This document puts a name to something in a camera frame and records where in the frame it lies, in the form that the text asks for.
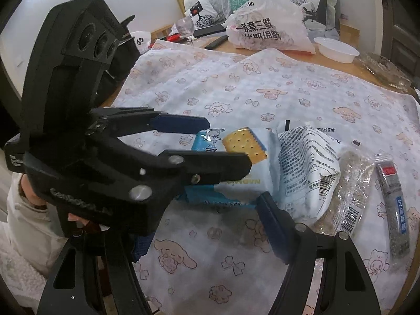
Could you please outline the person's left hand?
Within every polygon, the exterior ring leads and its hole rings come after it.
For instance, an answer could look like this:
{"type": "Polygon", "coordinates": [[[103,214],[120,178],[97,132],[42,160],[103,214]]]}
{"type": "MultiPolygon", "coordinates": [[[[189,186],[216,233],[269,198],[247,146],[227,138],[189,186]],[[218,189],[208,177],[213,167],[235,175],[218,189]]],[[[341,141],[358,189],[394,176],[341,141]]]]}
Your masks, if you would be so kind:
{"type": "Polygon", "coordinates": [[[20,188],[21,194],[34,208],[41,209],[46,206],[46,202],[43,199],[39,198],[32,189],[30,181],[28,180],[28,176],[26,174],[23,174],[21,177],[20,188]]]}

